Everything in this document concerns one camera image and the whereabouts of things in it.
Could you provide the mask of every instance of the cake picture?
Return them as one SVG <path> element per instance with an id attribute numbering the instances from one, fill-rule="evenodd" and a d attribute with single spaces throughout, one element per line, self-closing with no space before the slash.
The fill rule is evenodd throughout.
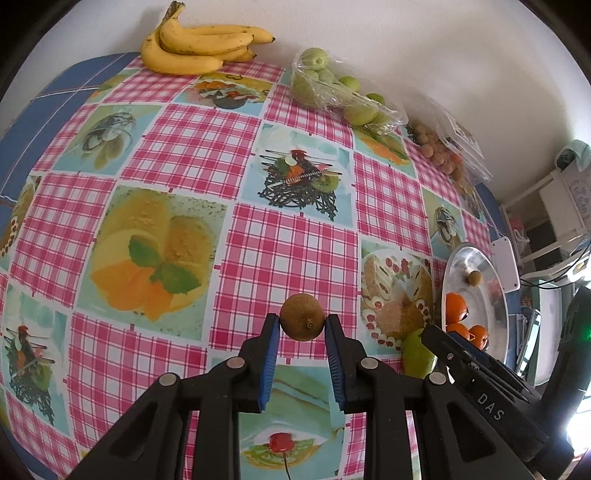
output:
<path id="1" fill-rule="evenodd" d="M 412 331 L 431 322 L 433 289 L 428 260 L 380 249 L 364 256 L 361 318 L 378 345 L 400 350 Z"/>

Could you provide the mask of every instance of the mint leaf picture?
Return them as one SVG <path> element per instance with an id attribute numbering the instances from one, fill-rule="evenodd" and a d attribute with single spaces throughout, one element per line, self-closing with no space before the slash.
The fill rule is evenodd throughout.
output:
<path id="1" fill-rule="evenodd" d="M 162 262 L 150 277 L 152 283 L 157 280 L 172 295 L 188 293 L 201 286 L 201 282 L 189 270 L 169 262 Z"/>
<path id="2" fill-rule="evenodd" d="M 139 267 L 157 268 L 162 262 L 158 250 L 139 235 L 129 239 L 129 257 Z"/>

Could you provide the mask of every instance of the screw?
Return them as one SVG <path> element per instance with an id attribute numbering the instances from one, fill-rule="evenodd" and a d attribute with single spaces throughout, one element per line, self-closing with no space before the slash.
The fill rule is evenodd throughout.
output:
<path id="1" fill-rule="evenodd" d="M 429 375 L 429 380 L 435 385 L 443 385 L 447 381 L 447 378 L 441 372 L 433 372 Z"/>
<path id="2" fill-rule="evenodd" d="M 242 368 L 246 362 L 241 356 L 233 356 L 226 361 L 226 365 L 230 368 Z"/>
<path id="3" fill-rule="evenodd" d="M 361 360 L 361 366 L 368 370 L 373 370 L 374 368 L 378 367 L 378 361 L 375 358 L 367 356 Z"/>
<path id="4" fill-rule="evenodd" d="M 177 382 L 177 376 L 175 374 L 162 374 L 160 375 L 158 382 L 163 387 L 170 387 Z"/>

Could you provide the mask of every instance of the silver tray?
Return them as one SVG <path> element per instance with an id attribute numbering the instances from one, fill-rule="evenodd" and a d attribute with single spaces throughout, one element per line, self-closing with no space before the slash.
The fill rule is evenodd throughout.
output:
<path id="1" fill-rule="evenodd" d="M 482 281 L 477 287 L 468 285 L 468 274 L 478 270 Z M 445 324 L 445 297 L 448 292 L 459 293 L 468 307 L 462 323 L 470 328 L 483 325 L 488 330 L 486 353 L 501 362 L 507 358 L 509 346 L 507 303 L 501 281 L 486 255 L 470 243 L 462 243 L 452 252 L 443 276 L 441 292 L 441 321 Z"/>

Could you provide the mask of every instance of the banana bunch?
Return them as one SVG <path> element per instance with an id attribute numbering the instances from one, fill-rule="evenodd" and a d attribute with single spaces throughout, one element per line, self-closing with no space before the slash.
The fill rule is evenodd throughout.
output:
<path id="1" fill-rule="evenodd" d="M 251 44 L 271 43 L 267 30 L 245 25 L 205 25 L 184 28 L 178 16 L 185 4 L 173 1 L 162 22 L 141 47 L 144 64 L 168 75 L 201 75 L 215 72 L 225 61 L 250 61 Z"/>

